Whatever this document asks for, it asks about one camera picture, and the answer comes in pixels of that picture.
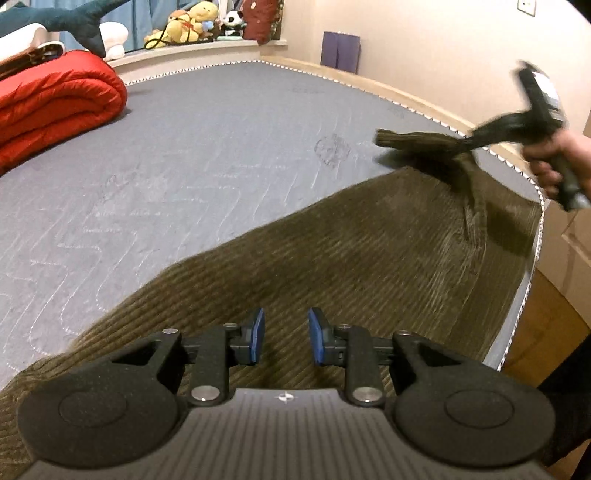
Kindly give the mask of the person's right hand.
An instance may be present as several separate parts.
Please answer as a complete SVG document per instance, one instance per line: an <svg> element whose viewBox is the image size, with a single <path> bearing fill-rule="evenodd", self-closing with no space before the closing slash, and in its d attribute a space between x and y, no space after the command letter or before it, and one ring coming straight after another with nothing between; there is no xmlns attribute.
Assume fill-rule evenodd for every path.
<svg viewBox="0 0 591 480"><path fill-rule="evenodd" d="M538 144L522 148L522 156L529 163L530 170L546 196L556 200L562 175L550 165L550 160L562 155L578 177L585 195L590 197L591 149L590 139L571 130L557 130L554 135Z"/></svg>

